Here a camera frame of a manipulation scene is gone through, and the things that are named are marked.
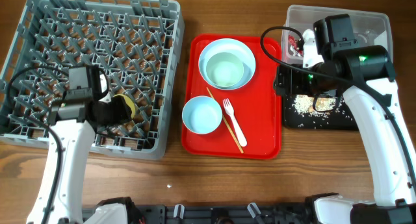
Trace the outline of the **yellow plastic cup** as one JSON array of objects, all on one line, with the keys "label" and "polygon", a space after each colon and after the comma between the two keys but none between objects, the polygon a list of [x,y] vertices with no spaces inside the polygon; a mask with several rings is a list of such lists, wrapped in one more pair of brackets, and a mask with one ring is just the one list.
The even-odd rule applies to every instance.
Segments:
[{"label": "yellow plastic cup", "polygon": [[131,111],[131,113],[129,114],[129,117],[131,119],[133,119],[135,117],[136,111],[137,111],[136,104],[132,101],[132,99],[128,95],[116,94],[116,95],[113,96],[113,98],[116,98],[116,97],[122,98],[124,100],[124,102],[126,103],[126,105],[128,106],[128,108]]}]

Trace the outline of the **rice and nut scraps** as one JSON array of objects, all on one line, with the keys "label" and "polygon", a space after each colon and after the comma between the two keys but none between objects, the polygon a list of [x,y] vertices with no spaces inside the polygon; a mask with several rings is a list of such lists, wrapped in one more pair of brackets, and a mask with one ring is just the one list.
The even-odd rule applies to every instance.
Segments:
[{"label": "rice and nut scraps", "polygon": [[289,113],[287,120],[296,128],[329,129],[352,120],[342,97],[297,95]]}]

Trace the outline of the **red snack wrapper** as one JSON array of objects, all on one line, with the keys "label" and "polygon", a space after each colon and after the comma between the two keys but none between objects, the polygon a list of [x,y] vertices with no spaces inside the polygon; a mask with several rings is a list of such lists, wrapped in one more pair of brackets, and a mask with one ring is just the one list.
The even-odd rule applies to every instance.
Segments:
[{"label": "red snack wrapper", "polygon": [[298,41],[292,35],[288,35],[289,51],[292,56],[303,57],[304,52],[298,47]]}]

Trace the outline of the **large pale blue plate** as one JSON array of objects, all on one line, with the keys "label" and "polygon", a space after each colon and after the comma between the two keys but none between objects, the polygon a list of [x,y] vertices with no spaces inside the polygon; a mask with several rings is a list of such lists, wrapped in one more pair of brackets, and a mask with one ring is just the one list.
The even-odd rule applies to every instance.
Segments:
[{"label": "large pale blue plate", "polygon": [[[209,83],[206,76],[205,67],[207,65],[207,61],[213,55],[221,52],[227,52],[236,55],[244,65],[243,78],[230,88],[217,88],[213,84]],[[249,83],[249,81],[252,79],[256,69],[256,61],[253,52],[246,44],[235,39],[223,38],[215,40],[203,48],[198,59],[198,67],[204,81],[212,87],[220,90],[236,90]]]}]

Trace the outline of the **mint green bowl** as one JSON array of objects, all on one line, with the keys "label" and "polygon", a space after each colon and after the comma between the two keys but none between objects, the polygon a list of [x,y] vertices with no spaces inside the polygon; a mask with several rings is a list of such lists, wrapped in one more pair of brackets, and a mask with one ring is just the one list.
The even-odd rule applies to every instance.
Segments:
[{"label": "mint green bowl", "polygon": [[221,52],[213,55],[205,67],[207,79],[217,88],[230,88],[244,75],[244,65],[234,54]]}]

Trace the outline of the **white plastic fork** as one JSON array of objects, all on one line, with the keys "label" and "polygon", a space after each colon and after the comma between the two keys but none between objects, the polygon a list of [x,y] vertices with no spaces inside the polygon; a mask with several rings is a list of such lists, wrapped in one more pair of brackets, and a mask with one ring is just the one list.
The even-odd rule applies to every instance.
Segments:
[{"label": "white plastic fork", "polygon": [[239,123],[238,123],[238,121],[235,117],[235,111],[233,109],[233,106],[232,106],[230,100],[228,98],[224,99],[223,100],[223,105],[224,105],[224,109],[226,111],[226,114],[231,119],[231,122],[232,122],[234,130],[235,130],[235,134],[236,134],[236,137],[239,141],[240,146],[246,147],[248,145],[248,142],[247,142],[246,137],[245,137],[242,129],[240,128],[240,125],[239,125]]}]

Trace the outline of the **wooden chopstick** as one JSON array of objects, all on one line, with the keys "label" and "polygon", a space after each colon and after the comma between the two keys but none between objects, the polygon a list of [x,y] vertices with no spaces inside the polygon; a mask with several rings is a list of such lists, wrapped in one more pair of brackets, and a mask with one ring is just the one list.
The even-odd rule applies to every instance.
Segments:
[{"label": "wooden chopstick", "polygon": [[[211,93],[210,89],[209,89],[208,87],[206,87],[206,90],[207,90],[207,92],[208,92],[209,96],[210,96],[212,99],[214,99],[214,100],[216,101],[216,99],[215,99],[215,97],[213,96],[213,94]],[[227,127],[227,129],[228,129],[228,131],[229,131],[229,133],[230,133],[231,137],[233,138],[233,140],[234,140],[235,144],[237,145],[237,147],[238,147],[238,149],[239,149],[240,153],[241,153],[241,154],[244,154],[243,148],[242,148],[242,146],[240,145],[240,143],[239,143],[239,141],[238,141],[237,137],[235,136],[235,134],[234,134],[233,130],[232,130],[232,129],[231,129],[231,127],[229,126],[229,123],[228,123],[228,121],[227,121],[227,119],[226,119],[226,117],[225,117],[225,115],[224,115],[224,114],[222,114],[222,121],[223,121],[223,122],[224,122],[224,124],[226,125],[226,127]]]}]

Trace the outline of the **pale blue small bowl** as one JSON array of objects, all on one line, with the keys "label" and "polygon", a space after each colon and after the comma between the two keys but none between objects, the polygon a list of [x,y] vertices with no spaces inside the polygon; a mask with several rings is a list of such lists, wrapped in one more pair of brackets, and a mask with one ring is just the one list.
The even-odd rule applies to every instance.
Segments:
[{"label": "pale blue small bowl", "polygon": [[209,134],[221,124],[222,109],[213,98],[200,95],[185,103],[181,117],[190,132]]}]

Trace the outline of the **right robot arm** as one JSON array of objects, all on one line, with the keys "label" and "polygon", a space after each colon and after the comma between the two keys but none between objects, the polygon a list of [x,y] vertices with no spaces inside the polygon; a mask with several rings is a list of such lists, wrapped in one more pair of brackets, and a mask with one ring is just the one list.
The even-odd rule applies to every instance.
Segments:
[{"label": "right robot arm", "polygon": [[315,223],[414,223],[415,148],[398,101],[396,73],[387,49],[359,45],[350,16],[313,24],[298,40],[303,64],[280,62],[277,95],[342,98],[358,127],[374,186],[372,201],[339,194],[311,196]]}]

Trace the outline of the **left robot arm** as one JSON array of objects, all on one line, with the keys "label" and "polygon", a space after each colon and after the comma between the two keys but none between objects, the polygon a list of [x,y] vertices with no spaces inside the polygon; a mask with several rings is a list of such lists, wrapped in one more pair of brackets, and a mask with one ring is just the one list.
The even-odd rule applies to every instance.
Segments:
[{"label": "left robot arm", "polygon": [[46,129],[49,149],[38,198],[28,223],[82,223],[82,196],[88,154],[97,130],[131,121],[137,108],[126,95],[108,97],[97,66],[70,68],[70,87],[51,104]]}]

